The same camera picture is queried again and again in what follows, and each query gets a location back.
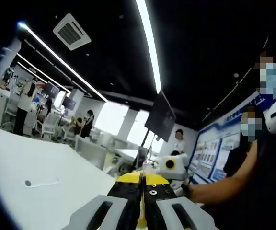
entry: black ceiling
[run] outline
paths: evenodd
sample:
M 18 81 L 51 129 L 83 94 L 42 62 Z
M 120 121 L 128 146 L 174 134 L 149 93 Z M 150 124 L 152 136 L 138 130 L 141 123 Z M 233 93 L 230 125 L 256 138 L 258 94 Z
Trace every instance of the black ceiling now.
M 161 85 L 175 108 L 177 122 L 199 130 L 255 91 L 255 71 L 212 111 L 254 66 L 276 21 L 253 7 L 194 5 L 190 1 L 146 1 L 159 62 Z M 92 42 L 70 51 L 53 34 L 71 13 Z M 150 110 L 156 88 L 148 44 L 134 0 L 47 4 L 24 14 L 26 24 L 108 100 Z M 20 34 L 54 65 L 92 93 L 28 34 Z M 23 42 L 19 52 L 63 85 L 71 83 Z M 100 98 L 92 93 L 94 99 Z M 134 102 L 134 98 L 145 101 Z

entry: ceiling air conditioner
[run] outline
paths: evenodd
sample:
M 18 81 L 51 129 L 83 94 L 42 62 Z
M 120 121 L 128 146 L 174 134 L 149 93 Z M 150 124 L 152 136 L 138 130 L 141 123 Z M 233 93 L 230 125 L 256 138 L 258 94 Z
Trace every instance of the ceiling air conditioner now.
M 53 32 L 69 50 L 91 42 L 89 36 L 70 13 L 58 23 Z

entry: led light strip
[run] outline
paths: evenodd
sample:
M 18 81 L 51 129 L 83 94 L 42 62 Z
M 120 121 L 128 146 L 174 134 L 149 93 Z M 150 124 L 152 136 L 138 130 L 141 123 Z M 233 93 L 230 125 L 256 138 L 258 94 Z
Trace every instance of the led light strip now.
M 148 9 L 144 0 L 136 0 L 136 3 L 142 19 L 144 33 L 146 34 L 146 37 L 147 37 L 149 54 L 151 57 L 151 62 L 153 67 L 156 92 L 159 93 L 161 91 L 161 78 L 159 74 L 159 66 L 158 66 L 158 60 L 157 60 L 157 54 L 156 54 L 155 41 L 153 37 L 153 31 L 152 31 L 151 22 L 148 14 Z
M 30 63 L 28 60 L 26 60 L 21 54 L 17 54 L 20 58 L 22 58 L 26 63 L 28 63 L 30 66 L 32 66 L 35 70 L 37 70 L 39 73 L 42 73 L 44 76 L 46 76 L 48 79 L 50 79 L 52 82 L 54 82 L 56 85 L 58 85 L 60 88 L 64 89 L 67 92 L 70 92 L 67 88 L 59 84 L 57 81 L 54 79 L 50 78 L 48 75 L 46 75 L 44 72 L 42 72 L 40 69 L 38 69 L 36 66 L 34 66 L 32 63 Z
M 74 71 L 64 60 L 62 60 L 50 47 L 47 46 L 25 23 L 18 22 L 18 26 L 29 32 L 48 52 L 50 52 L 61 64 L 63 64 L 71 73 L 73 73 L 82 83 L 87 85 L 89 89 L 95 92 L 99 97 L 101 97 L 105 102 L 108 100 L 101 95 L 95 88 L 93 88 L 84 78 L 82 78 L 77 72 Z
M 30 71 L 28 68 L 26 68 L 24 65 L 22 65 L 20 62 L 18 62 L 18 64 L 25 70 L 27 70 L 28 72 L 30 72 L 31 74 L 33 74 L 36 78 L 40 79 L 41 81 L 43 81 L 45 84 L 47 84 L 47 81 L 40 78 L 38 75 L 36 75 L 34 72 Z

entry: computer monitor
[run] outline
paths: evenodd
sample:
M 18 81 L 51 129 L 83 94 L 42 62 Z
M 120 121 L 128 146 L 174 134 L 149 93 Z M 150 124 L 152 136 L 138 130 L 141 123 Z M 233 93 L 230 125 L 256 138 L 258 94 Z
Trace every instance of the computer monitor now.
M 50 98 L 54 99 L 57 97 L 59 89 L 52 83 L 48 82 L 44 87 L 44 92 L 49 95 Z
M 168 142 L 175 119 L 175 114 L 166 96 L 163 91 L 160 91 L 144 126 Z
M 62 102 L 62 105 L 69 110 L 73 110 L 75 107 L 75 104 L 76 102 L 68 97 L 65 97 L 65 99 Z

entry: gray plastic part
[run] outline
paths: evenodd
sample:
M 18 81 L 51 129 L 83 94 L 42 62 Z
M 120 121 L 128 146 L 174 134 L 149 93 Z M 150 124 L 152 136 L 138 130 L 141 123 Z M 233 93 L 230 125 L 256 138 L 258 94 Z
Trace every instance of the gray plastic part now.
M 116 230 L 127 199 L 98 195 L 71 215 L 69 224 L 63 230 L 86 230 L 99 207 L 109 202 L 110 206 L 101 224 L 101 230 Z
M 179 220 L 173 205 L 181 205 L 187 212 L 192 221 L 192 229 L 197 230 L 216 230 L 213 218 L 200 207 L 185 197 L 161 200 L 156 202 L 165 220 L 167 230 L 184 229 Z

